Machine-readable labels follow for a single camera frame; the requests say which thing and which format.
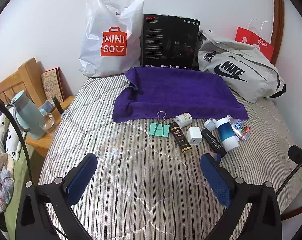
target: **clear plastic packet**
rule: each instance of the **clear plastic packet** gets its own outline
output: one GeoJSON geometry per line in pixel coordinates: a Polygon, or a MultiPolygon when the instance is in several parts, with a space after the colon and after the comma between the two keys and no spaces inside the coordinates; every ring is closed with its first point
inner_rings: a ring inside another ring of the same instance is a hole
{"type": "Polygon", "coordinates": [[[247,126],[244,121],[241,121],[240,119],[232,118],[230,115],[228,115],[227,118],[231,123],[235,135],[246,141],[251,133],[252,128],[247,126]]]}

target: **binder clip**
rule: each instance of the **binder clip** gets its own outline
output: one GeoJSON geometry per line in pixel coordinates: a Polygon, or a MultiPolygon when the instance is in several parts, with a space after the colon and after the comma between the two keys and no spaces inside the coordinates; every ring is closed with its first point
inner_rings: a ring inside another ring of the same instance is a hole
{"type": "Polygon", "coordinates": [[[160,136],[160,137],[168,137],[169,136],[169,129],[170,126],[167,124],[164,124],[164,118],[166,116],[166,113],[163,111],[158,112],[158,121],[157,123],[151,123],[150,124],[150,130],[149,130],[149,135],[155,135],[155,136],[160,136]],[[164,116],[162,118],[162,123],[160,122],[160,116],[159,113],[163,113],[164,116]]]}

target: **wooden bedside table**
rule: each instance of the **wooden bedside table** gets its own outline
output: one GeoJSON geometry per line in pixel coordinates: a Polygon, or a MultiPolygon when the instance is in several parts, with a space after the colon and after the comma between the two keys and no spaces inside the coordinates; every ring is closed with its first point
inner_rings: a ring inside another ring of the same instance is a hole
{"type": "MultiPolygon", "coordinates": [[[[72,103],[74,96],[69,96],[64,102],[60,103],[63,110],[66,110],[72,103]]],[[[61,115],[56,108],[52,112],[57,125],[61,122],[61,115]]],[[[53,138],[47,133],[38,140],[34,140],[29,135],[26,136],[25,143],[31,145],[40,155],[46,157],[47,151],[52,143],[53,138]]]]}

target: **glass of water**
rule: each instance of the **glass of water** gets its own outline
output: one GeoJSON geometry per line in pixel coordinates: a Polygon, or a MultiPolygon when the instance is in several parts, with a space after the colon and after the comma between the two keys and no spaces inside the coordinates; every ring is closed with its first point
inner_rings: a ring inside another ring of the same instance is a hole
{"type": "Polygon", "coordinates": [[[51,113],[48,113],[47,115],[44,116],[44,123],[40,122],[39,125],[40,127],[46,131],[50,136],[54,137],[57,125],[54,119],[54,116],[51,113]]]}

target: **headset box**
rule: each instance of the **headset box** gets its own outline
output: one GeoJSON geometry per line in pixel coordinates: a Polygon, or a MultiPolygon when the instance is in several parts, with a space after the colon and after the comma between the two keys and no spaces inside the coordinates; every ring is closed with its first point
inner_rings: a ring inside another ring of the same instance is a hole
{"type": "Polygon", "coordinates": [[[142,66],[191,69],[200,21],[144,14],[142,66]]]}

